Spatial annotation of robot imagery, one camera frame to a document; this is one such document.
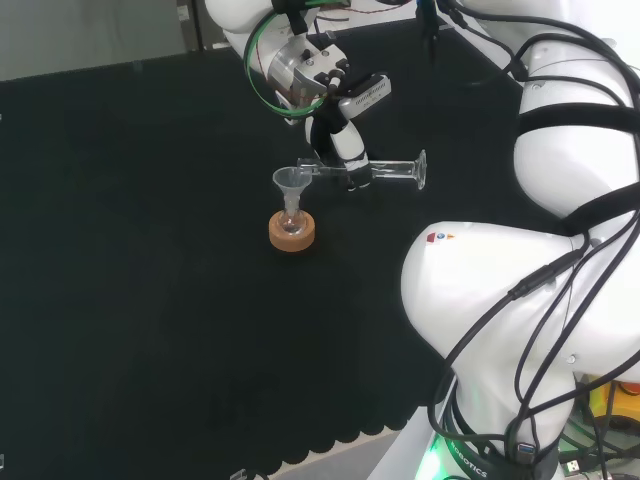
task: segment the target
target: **robot logo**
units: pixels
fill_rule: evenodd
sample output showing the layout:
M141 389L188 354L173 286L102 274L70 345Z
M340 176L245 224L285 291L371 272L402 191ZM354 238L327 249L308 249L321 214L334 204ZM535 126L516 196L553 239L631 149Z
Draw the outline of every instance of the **robot logo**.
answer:
M471 463L463 454L460 450L458 450L458 447L456 447L456 445L451 442L450 445L453 447L453 449L455 450L455 452L458 454L458 457L460 457L460 460L462 460L464 462L465 465L467 465L469 468L471 468L471 470L473 470L474 472L476 472L478 475L480 475L483 478L487 478L487 472L479 469L478 467L476 467L473 463Z

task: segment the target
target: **green cable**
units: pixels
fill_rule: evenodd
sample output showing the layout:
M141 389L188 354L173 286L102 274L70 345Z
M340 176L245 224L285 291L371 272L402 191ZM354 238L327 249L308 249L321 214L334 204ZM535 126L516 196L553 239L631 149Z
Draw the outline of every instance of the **green cable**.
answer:
M292 118L305 117L305 116L308 116L310 113L315 112L318 108L320 108L320 106L324 103L324 97L321 97L316 103L310 105L309 107L301 108L299 110L287 110L286 108L276 107L275 105L272 105L267 100L265 100L262 97L262 95L260 95L260 92L258 92L258 89L253 83L253 78L251 77L251 57L253 56L253 52L257 48L260 37L262 36L264 31L267 29L269 24L276 17L277 17L277 14L275 13L272 14L271 18L269 18L266 22L264 22L264 24L258 29L253 39L251 40L251 43L249 44L249 54L247 55L247 59L245 63L246 74L249 77L249 83L251 83L251 87L253 88L253 91L256 92L256 95L258 95L258 97L260 97L260 100L262 100L262 103L264 103L267 107L269 107L275 113L277 113L278 115L282 115L283 117L292 117Z
M342 0L309 0L305 3L307 7L316 7L322 5L331 5L333 3L342 3Z

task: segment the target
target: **black mat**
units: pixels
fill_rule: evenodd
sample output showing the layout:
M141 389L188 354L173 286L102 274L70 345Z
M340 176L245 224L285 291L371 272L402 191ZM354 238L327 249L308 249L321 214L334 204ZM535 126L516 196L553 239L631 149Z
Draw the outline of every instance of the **black mat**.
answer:
M230 51L0 85L0 453L6 479L223 479L400 428L440 361L399 285L441 220L549 230L515 182L508 82L434 81L413 23L341 38L389 73L357 122L380 157L426 148L429 185L309 187L318 237L276 253L271 174L309 152ZM439 72L492 70L463 41Z

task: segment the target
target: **wire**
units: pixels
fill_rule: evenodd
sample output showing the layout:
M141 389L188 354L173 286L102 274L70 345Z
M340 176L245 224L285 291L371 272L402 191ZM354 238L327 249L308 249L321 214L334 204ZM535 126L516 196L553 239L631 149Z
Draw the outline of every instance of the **wire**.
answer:
M567 442L569 445L576 447L579 451L583 451L589 448L588 446L581 444L580 442L571 438L569 435L565 433L560 434L560 438L565 442Z
M522 355L520 356L520 361L518 362L518 366L516 367L516 373L515 373L515 376L514 376L514 379L513 379L513 387L514 387L514 390L516 392L516 397L518 397L518 400L520 401L520 403L524 402L524 399L522 397L522 392L520 391L520 383L521 383L521 378L522 378L522 371L524 369L524 364L526 363L527 358L531 354L531 350L533 349L533 345L535 344L535 342L536 342L538 336L540 335L540 332L542 331L543 327L545 326L545 324L547 323L549 318L551 318L551 315L553 314L555 309L558 307L558 305L560 304L560 302L562 301L564 296L570 290L571 286L573 285L573 281L578 276L578 273L580 272L582 267L584 267L586 265L586 263L589 260L591 260L594 256L596 256L598 253L600 253L602 250L604 250L609 245L611 245L613 242L615 242L620 237L622 237L622 235L624 235L636 223L636 221L639 218L640 218L640 212L636 212L635 215L631 218L631 220L624 227L622 227L618 232L616 232L615 235L611 236L606 241L604 241L600 245L596 246L587 255L585 255L585 257L578 263L576 268L573 270L573 272L571 273L571 275L569 276L569 278L565 282L564 286L562 287L562 289L560 290L560 292L558 293L558 295L556 296L554 301L551 303L551 305L549 306L547 311L544 313L544 315L542 316L542 318L538 322L538 325L536 326L535 330L531 334L531 337L529 337L529 341L527 342L527 345L524 348L524 351L522 352Z
M305 5L307 7L324 7L325 5L335 5L336 3L344 5L342 0L308 0Z
M484 14L484 13L481 13L481 12L476 12L476 11L474 11L472 9L469 9L469 8L465 8L455 0L443 0L443 2L453 11L453 13L456 14L456 15L452 15L451 13L449 13L450 16L454 19L454 21L456 21L455 17L458 17L458 21L456 21L456 23L458 23L459 25L462 25L462 26L464 26L464 23L466 23L466 22L464 22L464 20L462 19L462 16L460 15L460 12L465 13L465 14L471 16L471 17L474 17L474 18L477 18L477 19L481 19L481 20L518 22L518 23L536 23L536 24L541 24L541 25L553 26L553 27L556 27L556 28L560 28L560 29L563 29L563 30L570 31L570 32L582 37L582 39L568 40L568 39L564 38L564 37L568 37L567 35L559 35L559 36L556 36L554 38L554 40L566 41L568 43L581 44L582 46L584 46L586 48L589 48L589 49L595 51L596 53L601 54L605 59L609 60L614 66L616 66L618 68L620 73L625 78L625 81L627 82L627 86L629 88L629 91L631 92L631 95L632 95L634 108L636 110L640 110L640 105L639 105L640 101L638 99L638 92L639 92L639 89L638 89L639 79L638 79L638 77L633 73L633 71L630 70L630 67L628 65L626 65L624 62L622 62L622 60L611 49L611 47L609 47L609 45L607 45L604 41L602 41L601 39L599 39L598 37L596 37L592 33L588 32L588 31L586 31L586 30L584 30L584 29L582 29L580 27L577 27L575 25L567 24L567 23L564 23L564 22L559 22L559 21L552 20L552 19L545 19L545 18L540 18L540 17L530 17L530 16L510 16L510 15ZM535 39L530 39L530 42L542 41L543 39L545 39L544 38L545 36L547 37L546 39L551 39L550 37L554 36L554 34L538 35L538 36L536 36ZM512 58L512 61L509 63L507 68L505 68L503 70L503 72L506 72L506 71L509 71L509 70L513 69L513 66L515 64L515 60L521 58L521 56L524 54L524 52L526 52L526 49L528 49L533 44L533 43L530 43L530 42L525 42L525 45L523 45L523 47L518 52L518 54L520 56L518 56L518 54L514 55L514 57ZM640 165L640 140L638 139L637 135L634 137L634 142L635 142L635 147L636 147L637 161L638 161L638 163ZM518 412L518 416L509 424L509 426L507 428L507 431L505 432L505 436L507 437L507 445L505 445L505 446L507 447L506 451L507 451L508 454L511 451L511 447L513 445L515 445L517 432L520 429L520 426L522 425L522 422L524 421L524 419L525 418L533 418L535 413L539 413L540 411L543 411L546 408L550 408L551 402L545 402L545 404L544 404L545 408L542 408L543 405L539 405L535 409L530 409L529 405L530 405L531 399L533 397L533 393L537 390L538 386L540 385L540 383L542 381L542 378L544 377L544 375L548 371L551 363L554 361L555 357L557 356L557 354L559 353L560 349L562 348L562 346L564 345L564 343L568 339L569 335L575 329L575 327L577 326L578 322L580 321L580 319L582 318L582 316L584 315L586 310L589 308L589 306L591 305L591 303L593 302L593 300L595 299L597 294L600 292L600 290L606 284L607 280L611 277L611 275L613 275L613 273L615 272L617 267L620 265L620 263L622 263L622 261L626 257L626 255L629 252L629 250L631 249L631 247L635 244L638 236L640 236L640 223L636 222L635 223L635 227L633 228L631 234L629 235L629 238L622 245L621 249L618 251L618 253L614 257L614 259L611 261L611 263L607 266L607 268L605 269L604 273L596 280L595 284L592 286L590 291L587 293L585 299L579 305L578 309L576 310L575 314L573 315L573 317L571 318L571 320L569 321L569 323L567 324L565 329L561 332L560 337L555 342L555 344L553 345L551 351L545 357L544 361L542 362L542 364L540 365L538 371L536 372L536 374L534 376L534 379L531 382L529 388L527 389L527 392L524 395L524 397L522 397L522 395L520 395L522 404L521 404L520 410ZM567 282L567 284L563 288L562 296L564 296L564 294L566 294L566 292L571 287L571 285L573 283L573 279L575 279L575 275L571 278L570 281ZM547 314L545 315L545 316L547 316L547 318L546 319L543 318L543 320L541 321L541 324L539 324L540 328L537 329L537 334L539 334L539 330L541 329L542 325L544 325L544 322L546 322L546 320L551 315L553 310L555 310L555 308L557 307L557 305L559 304L560 301L561 301L561 298L559 296L553 302L552 306L549 308L549 310L547 311ZM533 338L533 340L530 340L529 343L532 346L534 342L535 342L535 338ZM634 360L636 360L636 359L634 357L629 359L623 365L621 365L618 368L614 369L612 372L609 372L608 375L613 375L614 373L618 373L619 374L622 371L624 371L624 370L622 370L623 368L624 369L630 368L631 365L633 365L635 363ZM602 378L597 380L596 382L592 382L590 385L593 386L595 383L598 383L600 381L602 381ZM519 380L517 382L515 382L515 386L516 386L516 388L518 390L519 390L519 383L520 383ZM570 395L571 396L576 395L578 391L580 391L580 388L577 388L574 392L570 393ZM560 397L554 399L553 402L562 403L562 402L558 401L562 397L563 396L560 396ZM604 462L601 462L601 463L602 463L602 469L603 469L604 477L607 478L606 465L604 465Z
M586 399L584 401L584 408L587 414L589 415L589 419L593 423L593 431L596 436L596 445L598 448L598 457L600 458L600 469L602 470L602 478L609 478L609 474L607 473L607 461L604 457L604 448L602 447L603 437L600 433L600 427L596 423L596 418L593 416L593 411L591 410L591 406Z
M533 443L536 446L536 453L540 452L540 439L538 438L538 425L536 424L536 417L531 417L531 436L533 436Z
M316 18L319 18L320 20L324 20L325 22L348 22L350 20L349 18L329 18L329 17L322 17L320 15L316 15Z
M569 419L567 420L567 423L569 425L571 425L574 429L576 429L579 433L581 433L582 435L584 435L585 437L587 437L590 440L594 440L596 439L595 435L593 433L591 433L589 430L587 430L586 428L582 427L578 422L576 422L573 419ZM624 452L624 450L620 447L615 446L612 443L606 442L604 439L602 440L602 444L607 447L609 450L613 450L615 453L617 454L622 454ZM582 445L582 444L578 444L577 448L581 448L583 450L587 450L589 448L589 446L587 445Z
M498 47L500 47L502 50L504 50L505 52L507 52L507 54L509 55L509 57L511 57L511 59L513 60L515 54L513 53L513 50L511 50L511 48L509 48L506 44L500 42L499 40L496 40L495 38L491 38L489 35L485 35L482 32L479 32L477 30L474 30L473 28L467 26L465 27L465 30L468 32L473 33L474 35L482 38L483 40L486 40L489 43L493 43L494 45L497 45Z
M528 82L541 82L541 81L548 81L548 82L571 82L571 83L580 83L582 85L586 85L588 87L593 87L595 89L600 90L601 92L606 93L607 95L609 95L609 97L611 97L611 99L616 102L619 106L621 107L626 107L626 104L624 103L624 100L622 100L613 90L611 90L609 87L605 87L604 85L598 83L598 82L594 82L591 80L587 80L586 78L579 78L579 77L567 77L567 76L560 76L560 75L536 75L535 77L529 77L527 79Z
M619 57L617 57L615 52L613 52L613 50L611 50L611 48L605 42L603 42L599 38L595 37L590 32L587 32L586 30L583 30L580 27L576 27L576 26L570 25L570 24L565 24L564 22L557 22L557 21L551 20L551 19L541 19L541 18L538 18L538 17L517 17L517 16L503 16L503 15L482 14L482 13L479 13L479 12L475 12L475 11L473 11L471 9L466 9L466 8L458 5L457 2L456 2L456 7L455 8L457 8L462 13L466 13L466 14L472 16L472 17L483 19L483 20L524 22L524 23L539 23L539 24L543 24L543 25L549 25L549 26L554 26L554 27L557 27L557 28L562 28L562 29L571 31L573 33L576 33L577 35L580 35L580 36L586 38L587 40L589 40L591 42L591 45L585 45L585 42L584 41L580 41L580 40L578 40L578 42L580 42L583 46L587 46L588 48L591 48L592 50L596 51L597 53L601 53L605 58L610 60L612 63L614 63L614 65L616 65L618 67L618 69L621 71L623 76L625 76L625 80L627 80L627 83L628 83L628 86L629 86L629 90L632 92L632 97L633 97L633 100L634 100L634 106L636 107L636 109L638 108L637 95L634 95L635 93L637 93L637 88L634 88L634 87L637 87L637 83L638 83L637 82L637 77L635 77L635 75L633 75L635 77L635 82L633 82L629 78L630 75L628 74L628 70L629 70L628 65L626 65L626 64L621 65L623 62L619 59ZM544 38L543 35L546 35L547 38L549 38L553 34L542 34L541 36L537 36L535 41L541 41L541 39ZM521 53L521 52L525 51L524 49L525 48L528 49L529 47L530 47L529 42L526 42L525 45L523 45L523 47L521 48L521 50L518 53ZM552 352L550 352L549 355L547 355L547 357L545 358L545 361L543 361L543 364L540 366L538 372L536 373L536 376L534 377L534 381L532 382L532 384L530 385L529 389L527 390L527 395L525 395L525 397L523 399L524 403L521 405L520 412L518 414L518 417L516 418L516 422L514 424L515 428L512 428L511 431L509 432L509 436L510 436L509 444L510 444L510 446L513 445L513 443L515 442L515 432L518 431L520 425L522 424L523 417L527 415L526 411L529 408L528 407L528 403L531 401L531 397L533 396L533 392L535 392L535 390L537 389L538 385L541 382L542 377L544 376L544 374L548 370L551 361L555 358L555 356L559 352L561 346L566 341L566 338L568 338L568 335L571 333L573 328L575 328L575 325L577 324L577 322L584 315L584 312L586 311L586 308L588 308L590 306L590 304L592 303L592 301L595 298L595 296L597 295L597 293L604 286L604 283L606 282L606 280L613 274L613 272L615 271L617 266L625 258L626 254L630 250L630 248L633 245L633 243L635 243L635 240L638 237L638 233L640 233L640 230L638 230L637 232L636 232L636 230L638 230L638 229L634 229L634 231L630 235L628 241L625 243L625 245L623 245L623 247L621 248L621 250L618 253L618 255L616 255L616 257L611 262L611 264L609 265L607 270L605 270L603 275L598 279L598 281L596 281L596 284L592 287L590 292L587 294L587 297L585 298L585 301L583 301L581 306L578 308L578 311L576 312L576 314L572 318L572 321L569 322L569 326L567 327L568 331L567 331L567 329L565 329L562 332L563 334L561 335L561 338L558 339L558 341L554 345L555 348L552 349L552 352L555 352L554 355L552 356L551 355Z
M611 417L613 416L613 404L615 402L617 389L618 389L618 382L614 380L613 382L611 382L611 385L609 387L609 398L607 399L607 411L604 415L602 430L600 431L600 436L602 437L602 441L600 443L604 443L604 439L607 436L607 432L609 431L609 426L611 424ZM589 450L593 451L597 447L598 447L598 436L596 435L596 442L591 446Z
M510 295L505 295L501 298L493 307L491 307L480 319L465 333L465 335L458 341L458 343L453 347L449 355L444 361L444 371L448 372L453 363L456 361L458 356L462 353L462 351L469 345L471 340L482 330L490 321L495 317L498 313L500 313L507 305L509 305L513 301ZM429 423L431 427L438 433L440 436L448 438L450 440L462 440L465 442L489 442L489 441L500 441L504 442L505 436L501 434L475 434L475 435L463 435L454 432L448 432L438 423L436 420L435 406L439 398L441 398L443 390L445 388L444 381L448 378L447 375L443 375L440 378L440 382L436 387L435 393L431 402L427 405L427 412L429 416Z

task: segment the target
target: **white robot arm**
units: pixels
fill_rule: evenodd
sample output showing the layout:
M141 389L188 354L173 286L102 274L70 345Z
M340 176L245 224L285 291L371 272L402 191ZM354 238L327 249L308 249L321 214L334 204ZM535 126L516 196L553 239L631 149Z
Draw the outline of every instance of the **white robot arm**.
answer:
M432 1L421 0L423 7ZM448 6L458 5L456 0L438 0L438 3L445 11ZM496 22L490 14L543 17L579 26L595 35L598 42L608 45L623 63L640 67L637 46L640 2L637 0L464 0L461 3L458 13L470 8L489 14L481 15L479 22L494 39L502 40L513 50L536 35L566 31L524 20ZM244 55L251 32L271 12L273 5L271 0L207 0L207 7L227 32L234 49ZM316 9L304 12L307 25L316 12ZM309 97L319 98L327 93L332 81L334 85L339 84L342 75L332 72L344 74L341 65L348 62L335 46L320 50L304 35L293 35L288 26L285 17L278 17L269 25L258 45L260 59L251 58L251 66L262 72L277 90L282 106L297 109L308 106L313 101ZM523 60L530 76L547 80L525 84L522 114L574 102L614 105L620 101L627 106L637 106L638 92L630 89L628 76L614 68L603 54L584 45L550 38L535 43ZM319 83L318 75L328 77L329 83ZM561 81L559 76L585 82ZM608 90L594 88L586 82L596 82ZM347 121L331 133L333 151L341 161L357 170L367 163L364 144L349 121L352 117L348 108L340 105L340 111ZM312 120L307 120L308 140L311 130ZM638 182L637 151L629 133L595 126L556 126L520 137L515 145L515 171L524 192L534 202L564 218L595 198ZM582 318L541 378L530 400L530 409L574 390L575 373L605 375L638 353L640 247L634 244L630 248L586 313L581 312L580 306L614 258L626 248L635 226L620 232L635 220L637 217L632 219L632 213L619 215L592 226L588 237L443 222L428 227L415 240L402 274L403 303L418 333L444 357L456 349L465 332L473 331L474 323L520 279L572 251L583 247L584 251L593 251L600 244L608 245L594 254L593 259L577 264L576 275L571 269L566 270L542 288L510 302L460 351L453 364L458 378L457 416L450 422L453 433L461 434L465 429L479 435L509 431L522 408L514 390L518 362L544 312L569 281L569 293L551 311L523 364L519 384L522 392L532 384L540 363L552 351L574 314L578 312ZM589 239L587 245L584 245L585 238ZM640 365L626 369L619 378L640 382ZM566 401L538 412L524 421L523 428L511 433L511 443L535 446L534 454L538 456L553 450L571 408L572 402ZM517 460L513 458L514 452L506 451L506 443L494 439L496 464ZM472 462L467 457L473 452L474 458L479 457L481 452L470 446L471 450L465 450L469 453L465 453L458 447L462 448L460 443L447 443L438 450L440 463L448 475L474 480L512 480L509 475L489 472L488 467L482 467L480 459L470 469ZM530 452L518 453L526 456ZM544 456L548 458L552 464L542 472L537 471L536 478L564 478L557 461L553 463L552 456Z
M296 32L288 16L276 15L260 32L255 51L247 49L256 28L274 13L274 5L282 9L287 5L301 5L301 1L207 0L206 4L209 14L223 28L236 52L243 58L250 55L246 60L251 68L261 73L275 89L280 108L284 109L281 114L287 116L287 112L291 112L289 121L292 124L297 123L296 119L305 119L307 142L319 159L329 164L343 164L350 172L350 185L367 186L371 180L368 156L362 137L351 120L390 93L389 79L384 75L372 75L359 85L355 94L342 94L340 99L334 97L334 92L344 86L350 65L335 45L318 48L307 38L306 30L313 23L318 8L307 7L296 13L302 25ZM322 98L324 105L314 114L297 114L301 109L313 108Z

